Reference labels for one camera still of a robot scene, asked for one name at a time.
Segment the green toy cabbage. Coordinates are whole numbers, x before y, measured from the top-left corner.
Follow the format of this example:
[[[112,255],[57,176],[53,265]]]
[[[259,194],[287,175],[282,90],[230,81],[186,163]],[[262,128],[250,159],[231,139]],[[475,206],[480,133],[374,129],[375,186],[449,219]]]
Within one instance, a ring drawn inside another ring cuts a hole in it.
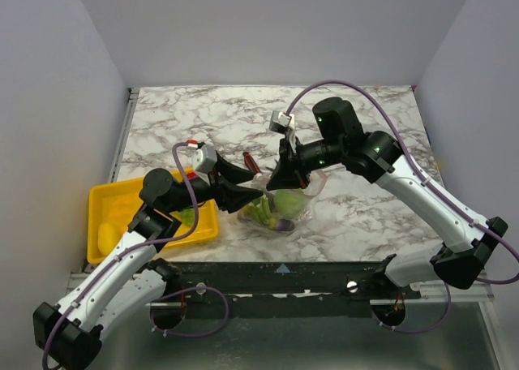
[[[279,190],[273,201],[277,212],[285,219],[298,218],[307,207],[307,199],[301,189]]]

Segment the green toy celery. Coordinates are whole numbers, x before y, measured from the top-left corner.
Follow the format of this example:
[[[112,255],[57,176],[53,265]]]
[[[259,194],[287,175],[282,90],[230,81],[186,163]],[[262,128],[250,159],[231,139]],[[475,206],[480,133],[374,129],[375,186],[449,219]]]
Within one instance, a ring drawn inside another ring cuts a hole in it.
[[[247,206],[247,212],[251,219],[260,226],[271,226],[273,215],[266,196],[261,196],[260,198],[253,200]]]

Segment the clear zip top bag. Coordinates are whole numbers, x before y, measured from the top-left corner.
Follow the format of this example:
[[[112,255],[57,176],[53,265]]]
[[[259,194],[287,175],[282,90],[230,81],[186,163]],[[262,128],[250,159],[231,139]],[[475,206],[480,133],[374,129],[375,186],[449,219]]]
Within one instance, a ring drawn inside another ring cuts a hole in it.
[[[251,186],[264,194],[238,211],[238,220],[255,230],[292,233],[311,218],[313,205],[320,197],[328,176],[317,170],[310,175],[305,189],[267,191],[266,174],[256,174]]]

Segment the purple toy eggplant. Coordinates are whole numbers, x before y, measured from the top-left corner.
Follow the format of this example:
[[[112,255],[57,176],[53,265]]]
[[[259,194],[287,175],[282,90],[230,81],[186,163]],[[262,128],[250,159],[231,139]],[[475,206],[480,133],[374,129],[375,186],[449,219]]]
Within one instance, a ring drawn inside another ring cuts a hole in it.
[[[283,219],[283,218],[273,218],[268,223],[268,228],[270,230],[275,231],[285,231],[289,232],[294,230],[295,224],[291,220]]]

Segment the green toy grapes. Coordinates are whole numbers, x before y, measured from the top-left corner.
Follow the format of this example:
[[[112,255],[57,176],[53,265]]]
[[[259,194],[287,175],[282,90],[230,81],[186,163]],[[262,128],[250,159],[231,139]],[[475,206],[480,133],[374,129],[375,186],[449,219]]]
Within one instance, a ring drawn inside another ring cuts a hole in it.
[[[195,221],[195,211],[193,208],[184,209],[178,212],[178,217],[183,225],[192,226]]]

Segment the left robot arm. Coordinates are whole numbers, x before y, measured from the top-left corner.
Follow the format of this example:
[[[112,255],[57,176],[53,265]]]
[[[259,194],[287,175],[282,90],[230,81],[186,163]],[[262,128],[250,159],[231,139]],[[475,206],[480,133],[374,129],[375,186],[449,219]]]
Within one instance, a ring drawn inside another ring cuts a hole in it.
[[[178,295],[178,269],[156,258],[167,243],[182,239],[174,212],[214,200],[234,213],[262,196],[243,185],[254,178],[252,171],[227,162],[209,145],[196,144],[195,149],[195,177],[177,180],[162,168],[149,171],[139,193],[143,203],[113,251],[55,305],[42,303],[35,310],[34,336],[44,351],[43,368],[50,361],[57,368],[87,368],[124,320],[146,303]]]

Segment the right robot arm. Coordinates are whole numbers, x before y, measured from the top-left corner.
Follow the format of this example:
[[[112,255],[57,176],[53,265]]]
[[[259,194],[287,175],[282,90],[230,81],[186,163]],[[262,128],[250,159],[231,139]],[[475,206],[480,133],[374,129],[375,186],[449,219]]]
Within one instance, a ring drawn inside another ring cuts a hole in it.
[[[415,282],[442,280],[467,290],[479,278],[507,223],[487,219],[456,198],[447,205],[433,191],[439,184],[415,161],[408,161],[397,141],[384,131],[365,132],[352,104],[329,97],[312,109],[321,140],[301,144],[294,116],[272,113],[270,130],[283,136],[279,160],[267,189],[305,188],[314,170],[342,164],[352,174],[391,193],[419,215],[442,242],[420,252],[387,257],[373,278],[375,293],[392,298]]]

